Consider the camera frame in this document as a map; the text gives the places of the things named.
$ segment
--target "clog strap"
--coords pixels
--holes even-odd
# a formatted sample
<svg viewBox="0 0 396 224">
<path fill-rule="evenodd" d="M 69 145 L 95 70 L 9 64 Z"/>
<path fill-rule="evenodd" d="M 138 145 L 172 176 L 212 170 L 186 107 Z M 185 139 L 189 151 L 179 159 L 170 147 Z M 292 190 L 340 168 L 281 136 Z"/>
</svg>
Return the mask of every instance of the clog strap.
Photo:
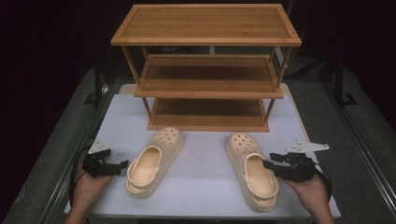
<svg viewBox="0 0 396 224">
<path fill-rule="evenodd" d="M 275 192 L 274 192 L 272 195 L 268 195 L 267 197 L 263 198 L 263 197 L 260 197 L 259 195 L 257 195 L 257 194 L 253 191 L 253 189 L 250 187 L 250 185 L 249 185 L 249 183 L 248 183 L 248 177 L 247 177 L 246 175 L 244 175 L 244 178 L 245 178 L 245 181 L 246 181 L 245 183 L 246 183 L 248 189 L 250 190 L 251 194 L 253 195 L 253 198 L 254 198 L 256 201 L 271 200 L 271 199 L 273 199 L 273 198 L 277 195 L 277 192 L 279 191 L 279 185 L 278 185 L 276 179 L 274 179 L 274 178 L 276 178 L 276 177 L 275 177 L 273 174 L 271 174 L 271 177 L 272 177 L 272 178 L 271 178 L 271 180 L 272 180 L 272 185 L 274 186 Z"/>
<path fill-rule="evenodd" d="M 136 165 L 138 159 L 134 159 L 134 161 L 131 163 L 131 165 L 128 168 L 128 172 L 127 172 L 127 177 L 128 177 L 128 182 L 136 189 L 146 189 L 147 186 L 149 185 L 149 183 L 152 182 L 152 180 L 155 178 L 155 176 L 157 175 L 158 171 L 161 169 L 161 167 L 157 167 L 157 169 L 155 170 L 154 175 L 152 176 L 152 178 L 150 179 L 150 181 L 147 183 L 147 185 L 137 185 L 136 183 L 134 183 L 131 178 L 129 177 L 129 173 L 134 169 L 134 166 Z"/>
</svg>

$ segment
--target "wooden board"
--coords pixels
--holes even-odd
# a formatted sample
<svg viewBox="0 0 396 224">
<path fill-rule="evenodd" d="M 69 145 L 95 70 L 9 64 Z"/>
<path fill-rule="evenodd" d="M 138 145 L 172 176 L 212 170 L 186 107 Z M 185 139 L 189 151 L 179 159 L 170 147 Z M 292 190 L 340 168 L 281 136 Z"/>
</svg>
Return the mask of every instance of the wooden board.
<svg viewBox="0 0 396 224">
<path fill-rule="evenodd" d="M 300 46 L 280 4 L 134 5 L 117 46 Z"/>
<path fill-rule="evenodd" d="M 183 131 L 269 132 L 262 100 L 158 99 L 149 130 L 173 126 Z"/>
<path fill-rule="evenodd" d="M 264 55 L 149 55 L 135 96 L 282 99 Z"/>
</svg>

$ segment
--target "human hand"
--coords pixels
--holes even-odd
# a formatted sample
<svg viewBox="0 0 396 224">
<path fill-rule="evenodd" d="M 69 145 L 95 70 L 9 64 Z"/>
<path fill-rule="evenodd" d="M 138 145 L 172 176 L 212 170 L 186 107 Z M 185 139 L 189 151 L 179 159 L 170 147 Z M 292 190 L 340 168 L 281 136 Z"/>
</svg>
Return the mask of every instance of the human hand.
<svg viewBox="0 0 396 224">
<path fill-rule="evenodd" d="M 296 192 L 301 204 L 311 214 L 316 223 L 334 223 L 325 185 L 317 175 L 301 183 L 286 179 L 282 179 L 282 181 Z"/>
<path fill-rule="evenodd" d="M 83 223 L 91 206 L 98 200 L 102 191 L 113 176 L 93 178 L 78 167 L 78 179 L 73 195 L 73 205 L 64 223 Z"/>
</svg>

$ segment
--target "crocs shoe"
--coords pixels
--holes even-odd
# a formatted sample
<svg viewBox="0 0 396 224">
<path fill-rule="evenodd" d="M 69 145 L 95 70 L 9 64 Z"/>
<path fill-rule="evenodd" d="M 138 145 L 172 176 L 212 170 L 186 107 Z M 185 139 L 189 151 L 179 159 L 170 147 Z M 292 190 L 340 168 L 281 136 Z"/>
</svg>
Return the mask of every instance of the crocs shoe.
<svg viewBox="0 0 396 224">
<path fill-rule="evenodd" d="M 248 207 L 255 212 L 273 209 L 279 185 L 274 173 L 262 165 L 265 158 L 254 139 L 246 133 L 233 133 L 226 151 Z"/>
<path fill-rule="evenodd" d="M 172 127 L 159 130 L 128 167 L 126 188 L 130 195 L 147 199 L 160 184 L 183 146 L 183 135 Z"/>
</svg>

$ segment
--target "white tabletop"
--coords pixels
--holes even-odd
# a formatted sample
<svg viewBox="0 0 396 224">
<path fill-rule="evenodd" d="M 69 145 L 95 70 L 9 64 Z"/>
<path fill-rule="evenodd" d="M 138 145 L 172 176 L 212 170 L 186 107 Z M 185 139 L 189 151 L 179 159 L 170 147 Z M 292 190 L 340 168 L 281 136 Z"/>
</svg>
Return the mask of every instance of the white tabletop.
<svg viewBox="0 0 396 224">
<path fill-rule="evenodd" d="M 304 127 L 290 97 L 277 100 L 269 119 L 269 133 L 248 133 L 269 153 L 286 154 L 295 140 L 307 141 Z M 148 131 L 148 116 L 140 98 L 118 94 L 110 104 L 97 138 L 110 145 L 108 163 L 134 160 L 156 131 Z M 231 133 L 182 132 L 184 146 L 163 177 L 158 188 L 146 200 L 128 195 L 126 170 L 115 176 L 91 210 L 92 216 L 180 217 L 180 218 L 255 218 L 282 219 L 310 217 L 294 191 L 279 180 L 277 206 L 265 213 L 248 208 L 242 190 L 225 151 Z M 314 153 L 307 156 L 316 161 Z M 334 199 L 332 215 L 340 217 Z"/>
</svg>

